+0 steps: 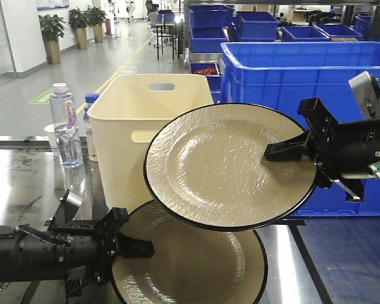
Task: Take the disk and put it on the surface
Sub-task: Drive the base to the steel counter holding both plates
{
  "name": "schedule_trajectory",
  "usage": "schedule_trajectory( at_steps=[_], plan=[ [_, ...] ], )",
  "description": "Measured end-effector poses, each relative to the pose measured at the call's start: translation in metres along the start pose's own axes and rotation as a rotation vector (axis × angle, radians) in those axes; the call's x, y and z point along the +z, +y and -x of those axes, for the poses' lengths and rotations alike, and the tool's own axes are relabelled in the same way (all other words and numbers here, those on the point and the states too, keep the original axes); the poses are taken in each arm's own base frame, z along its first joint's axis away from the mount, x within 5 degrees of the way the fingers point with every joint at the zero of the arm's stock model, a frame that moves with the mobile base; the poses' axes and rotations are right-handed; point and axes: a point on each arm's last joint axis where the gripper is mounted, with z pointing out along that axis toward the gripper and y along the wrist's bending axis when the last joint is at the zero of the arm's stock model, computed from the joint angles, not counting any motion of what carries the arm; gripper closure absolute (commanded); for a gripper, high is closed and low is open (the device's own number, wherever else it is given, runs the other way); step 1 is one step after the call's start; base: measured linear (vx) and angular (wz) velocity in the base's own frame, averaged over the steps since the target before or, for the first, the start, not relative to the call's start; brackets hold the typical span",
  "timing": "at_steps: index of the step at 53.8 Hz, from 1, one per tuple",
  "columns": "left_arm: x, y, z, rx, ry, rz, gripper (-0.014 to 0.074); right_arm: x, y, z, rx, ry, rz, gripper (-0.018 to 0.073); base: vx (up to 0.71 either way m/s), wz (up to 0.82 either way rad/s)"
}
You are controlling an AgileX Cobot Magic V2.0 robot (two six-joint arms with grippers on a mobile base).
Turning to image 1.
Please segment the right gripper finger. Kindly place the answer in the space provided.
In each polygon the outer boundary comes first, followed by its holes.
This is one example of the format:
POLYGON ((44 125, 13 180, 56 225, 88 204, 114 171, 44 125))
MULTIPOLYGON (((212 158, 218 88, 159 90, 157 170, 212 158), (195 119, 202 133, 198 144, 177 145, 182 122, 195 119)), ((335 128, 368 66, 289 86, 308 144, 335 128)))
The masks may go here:
POLYGON ((268 144, 263 156, 270 162, 300 161, 302 156, 310 158, 309 139, 310 131, 305 131, 285 141, 268 144))

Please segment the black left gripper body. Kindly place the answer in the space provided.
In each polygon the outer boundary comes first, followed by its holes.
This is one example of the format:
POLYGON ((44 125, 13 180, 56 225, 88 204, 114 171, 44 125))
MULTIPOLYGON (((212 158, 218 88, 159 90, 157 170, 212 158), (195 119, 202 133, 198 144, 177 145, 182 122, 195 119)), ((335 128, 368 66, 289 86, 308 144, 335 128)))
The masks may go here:
POLYGON ((109 280, 112 262, 122 253, 120 228, 129 221, 124 208, 111 208, 100 220, 74 220, 75 211, 60 206, 50 231, 57 239, 56 267, 65 269, 68 281, 109 280))

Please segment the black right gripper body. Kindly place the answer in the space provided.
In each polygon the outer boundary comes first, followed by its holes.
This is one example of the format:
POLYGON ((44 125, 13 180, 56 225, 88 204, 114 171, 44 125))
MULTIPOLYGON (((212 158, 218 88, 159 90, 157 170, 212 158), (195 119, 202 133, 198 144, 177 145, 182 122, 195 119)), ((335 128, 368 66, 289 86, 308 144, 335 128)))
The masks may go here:
POLYGON ((346 200, 362 202, 364 186, 360 179, 342 177, 337 166, 336 144, 338 121, 323 105, 320 98, 303 99, 298 107, 298 114, 304 116, 310 132, 307 144, 313 149, 317 173, 315 183, 323 189, 329 189, 336 183, 346 194, 346 200))

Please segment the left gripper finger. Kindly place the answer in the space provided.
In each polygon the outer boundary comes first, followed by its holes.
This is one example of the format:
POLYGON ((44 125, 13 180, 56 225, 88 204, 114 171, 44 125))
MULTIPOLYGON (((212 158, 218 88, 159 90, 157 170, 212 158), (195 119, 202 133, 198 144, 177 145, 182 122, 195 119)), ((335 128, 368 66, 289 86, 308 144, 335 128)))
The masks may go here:
POLYGON ((135 239, 118 233, 117 253, 123 258, 151 258, 155 254, 155 248, 151 241, 135 239))

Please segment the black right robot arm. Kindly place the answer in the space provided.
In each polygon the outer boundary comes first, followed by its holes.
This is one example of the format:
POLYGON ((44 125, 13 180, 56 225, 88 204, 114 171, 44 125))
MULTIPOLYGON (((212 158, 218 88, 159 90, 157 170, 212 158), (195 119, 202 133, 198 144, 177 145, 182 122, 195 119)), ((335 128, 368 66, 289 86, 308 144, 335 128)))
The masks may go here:
POLYGON ((362 179, 373 178, 370 166, 380 161, 380 110, 371 104, 368 119, 339 122, 320 98, 308 98, 301 100, 298 114, 304 116, 308 130, 269 144, 264 157, 270 162, 290 162, 307 156, 317 167, 316 186, 329 189, 336 183, 348 201, 363 201, 362 179))

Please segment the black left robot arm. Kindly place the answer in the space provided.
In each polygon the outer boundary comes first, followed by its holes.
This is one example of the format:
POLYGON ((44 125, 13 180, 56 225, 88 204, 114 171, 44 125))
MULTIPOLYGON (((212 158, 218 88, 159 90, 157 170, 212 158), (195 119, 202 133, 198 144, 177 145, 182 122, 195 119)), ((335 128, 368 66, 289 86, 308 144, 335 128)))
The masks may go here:
POLYGON ((100 220, 64 222, 53 217, 46 231, 29 225, 0 225, 0 282, 84 280, 102 283, 117 257, 151 258, 151 241, 121 233, 129 221, 124 208, 100 220))

